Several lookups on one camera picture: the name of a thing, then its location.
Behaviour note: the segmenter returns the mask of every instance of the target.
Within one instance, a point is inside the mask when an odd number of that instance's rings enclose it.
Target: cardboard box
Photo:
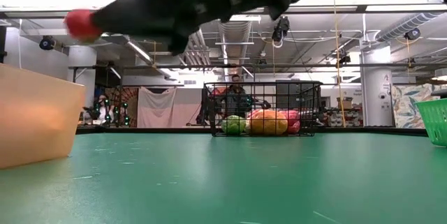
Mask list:
[[[338,102],[338,108],[342,109],[342,103]],[[350,110],[352,109],[352,101],[343,101],[343,109]]]

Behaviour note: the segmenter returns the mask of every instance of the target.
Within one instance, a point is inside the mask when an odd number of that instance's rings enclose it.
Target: wire basket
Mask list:
[[[215,82],[204,84],[213,136],[313,136],[320,82]]]
[[[416,103],[433,144],[447,147],[447,98]]]

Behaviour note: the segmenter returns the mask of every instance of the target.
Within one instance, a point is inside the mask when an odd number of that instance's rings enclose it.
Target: colorful ball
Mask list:
[[[246,126],[246,121],[243,117],[239,116],[228,116],[222,121],[222,130],[228,135],[239,135],[241,134]]]
[[[274,110],[259,110],[250,114],[246,130],[252,135],[281,135],[287,128],[285,114]]]
[[[64,23],[72,37],[86,43],[92,43],[102,34],[91,22],[90,10],[73,10],[68,12]]]
[[[300,113],[296,110],[281,111],[287,118],[288,134],[297,134],[300,131]]]

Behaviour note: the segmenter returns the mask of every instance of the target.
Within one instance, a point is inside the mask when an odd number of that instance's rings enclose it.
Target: black wire basket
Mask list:
[[[213,136],[313,136],[319,125],[320,82],[204,84],[204,119]]]

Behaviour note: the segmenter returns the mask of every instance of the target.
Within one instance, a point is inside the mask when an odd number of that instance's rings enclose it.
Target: green basket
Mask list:
[[[416,103],[433,144],[447,147],[447,98]]]

